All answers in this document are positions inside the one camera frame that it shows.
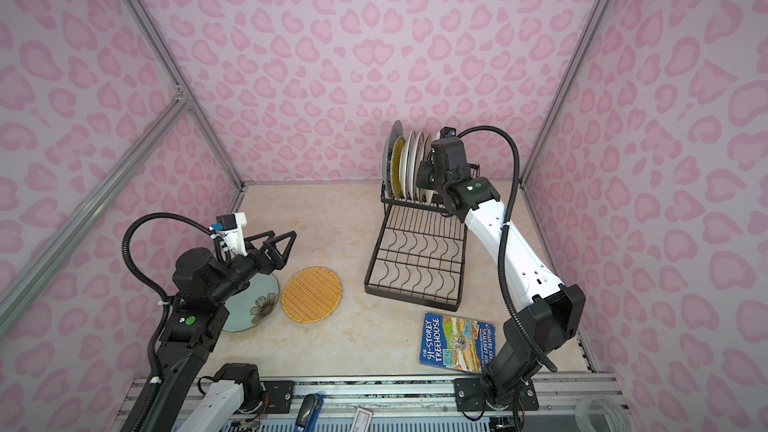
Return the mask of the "star pattern cat plate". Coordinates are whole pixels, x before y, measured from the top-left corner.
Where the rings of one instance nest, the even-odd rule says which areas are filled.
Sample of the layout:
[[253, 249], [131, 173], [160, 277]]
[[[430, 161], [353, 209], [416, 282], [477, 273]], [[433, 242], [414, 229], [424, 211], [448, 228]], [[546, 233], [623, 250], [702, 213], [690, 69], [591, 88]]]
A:
[[[432, 133], [427, 133], [425, 135], [425, 141], [424, 145], [422, 147], [422, 161], [428, 163], [429, 162], [429, 156], [431, 151], [431, 144], [433, 141], [434, 135]], [[422, 198], [427, 204], [432, 203], [432, 197], [434, 195], [434, 191], [432, 189], [423, 188], [422, 189]]]

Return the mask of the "white plate orange sun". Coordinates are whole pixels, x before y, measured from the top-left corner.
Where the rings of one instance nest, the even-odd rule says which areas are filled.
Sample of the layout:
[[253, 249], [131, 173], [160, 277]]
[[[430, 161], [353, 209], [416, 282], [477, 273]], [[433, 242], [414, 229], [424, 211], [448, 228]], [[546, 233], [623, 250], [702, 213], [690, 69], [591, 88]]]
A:
[[424, 143], [424, 134], [420, 132], [416, 138], [415, 148], [412, 154], [413, 165], [411, 167], [412, 198], [416, 202], [422, 201], [422, 192], [417, 185], [417, 176], [418, 176], [419, 165], [423, 157], [423, 143]]

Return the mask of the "yellow-green woven plate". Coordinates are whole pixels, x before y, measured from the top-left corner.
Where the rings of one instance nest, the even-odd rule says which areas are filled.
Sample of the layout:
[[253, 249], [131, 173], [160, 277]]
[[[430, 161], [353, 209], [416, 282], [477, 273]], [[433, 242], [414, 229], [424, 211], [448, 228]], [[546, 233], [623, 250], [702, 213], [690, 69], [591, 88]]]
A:
[[403, 136], [399, 136], [394, 143], [392, 153], [390, 155], [390, 188], [391, 196], [394, 199], [401, 199], [404, 197], [403, 192], [403, 179], [401, 178], [402, 172], [402, 154], [405, 147], [406, 139]]

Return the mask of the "large grey-green plate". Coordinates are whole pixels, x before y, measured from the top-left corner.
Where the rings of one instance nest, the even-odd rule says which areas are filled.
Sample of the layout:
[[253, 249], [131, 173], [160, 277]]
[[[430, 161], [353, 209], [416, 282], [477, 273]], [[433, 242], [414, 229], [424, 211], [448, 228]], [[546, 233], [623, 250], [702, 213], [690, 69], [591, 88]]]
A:
[[383, 190], [384, 197], [392, 197], [391, 188], [391, 155], [394, 150], [395, 142], [403, 134], [403, 125], [400, 120], [396, 120], [390, 130], [390, 133], [385, 141], [382, 156], [382, 177], [383, 177]]

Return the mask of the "orange woven plate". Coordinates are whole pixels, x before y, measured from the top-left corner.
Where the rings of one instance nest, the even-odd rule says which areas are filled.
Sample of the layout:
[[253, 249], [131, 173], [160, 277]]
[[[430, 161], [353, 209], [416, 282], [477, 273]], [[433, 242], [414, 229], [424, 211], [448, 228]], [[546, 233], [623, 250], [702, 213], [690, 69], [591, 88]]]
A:
[[284, 287], [281, 304], [288, 318], [313, 324], [328, 318], [342, 298], [339, 277], [326, 267], [309, 267], [297, 272]]

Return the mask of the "black wire dish rack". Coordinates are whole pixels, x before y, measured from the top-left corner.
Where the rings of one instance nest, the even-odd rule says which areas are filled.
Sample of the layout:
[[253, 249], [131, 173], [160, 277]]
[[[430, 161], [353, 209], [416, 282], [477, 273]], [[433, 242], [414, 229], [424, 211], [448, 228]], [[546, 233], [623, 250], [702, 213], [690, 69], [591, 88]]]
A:
[[437, 203], [389, 198], [364, 278], [366, 293], [456, 312], [465, 279], [467, 227]]

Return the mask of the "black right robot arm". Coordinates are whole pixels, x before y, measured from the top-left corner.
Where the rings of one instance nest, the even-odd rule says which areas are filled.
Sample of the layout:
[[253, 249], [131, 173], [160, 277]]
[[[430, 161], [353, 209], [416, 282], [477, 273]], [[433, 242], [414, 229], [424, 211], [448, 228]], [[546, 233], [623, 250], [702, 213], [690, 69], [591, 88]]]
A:
[[479, 385], [485, 405], [509, 410], [520, 404], [523, 387], [539, 370], [557, 370], [549, 353], [575, 337], [585, 294], [565, 285], [533, 251], [511, 219], [515, 199], [503, 201], [487, 178], [472, 171], [461, 139], [431, 143], [417, 185], [436, 192], [495, 259], [510, 318], [503, 327], [505, 343], [482, 368]]

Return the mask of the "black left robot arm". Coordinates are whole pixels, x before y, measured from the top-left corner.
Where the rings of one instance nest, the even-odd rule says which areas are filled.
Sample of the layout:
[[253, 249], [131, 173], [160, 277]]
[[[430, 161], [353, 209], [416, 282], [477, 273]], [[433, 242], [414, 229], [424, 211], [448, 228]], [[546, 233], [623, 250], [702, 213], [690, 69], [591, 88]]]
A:
[[219, 340], [229, 311], [226, 302], [246, 290], [250, 280], [269, 275], [287, 264], [297, 238], [294, 231], [257, 234], [258, 248], [222, 261], [207, 247], [190, 249], [178, 257], [171, 296], [136, 265], [131, 243], [140, 225], [123, 236], [121, 252], [129, 272], [158, 293], [162, 317], [147, 344], [150, 375], [123, 425], [125, 431], [169, 431], [190, 387]]

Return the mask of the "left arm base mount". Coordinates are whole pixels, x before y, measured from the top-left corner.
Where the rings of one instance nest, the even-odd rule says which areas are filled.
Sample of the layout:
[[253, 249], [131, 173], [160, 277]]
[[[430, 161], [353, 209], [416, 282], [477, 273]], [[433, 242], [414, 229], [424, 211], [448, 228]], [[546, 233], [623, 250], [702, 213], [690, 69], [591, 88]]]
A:
[[243, 385], [244, 401], [237, 412], [245, 415], [287, 414], [295, 385], [292, 380], [246, 382]]

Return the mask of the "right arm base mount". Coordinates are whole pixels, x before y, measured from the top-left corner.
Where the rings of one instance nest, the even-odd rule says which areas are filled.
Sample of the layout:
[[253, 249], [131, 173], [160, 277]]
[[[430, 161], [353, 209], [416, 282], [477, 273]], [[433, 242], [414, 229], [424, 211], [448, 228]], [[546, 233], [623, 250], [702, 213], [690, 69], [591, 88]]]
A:
[[[464, 376], [452, 380], [456, 409], [459, 412], [479, 413], [485, 411], [511, 412], [512, 397], [510, 394], [492, 396], [490, 385], [480, 376]], [[521, 411], [538, 411], [540, 408], [534, 382], [522, 382], [517, 396]]]

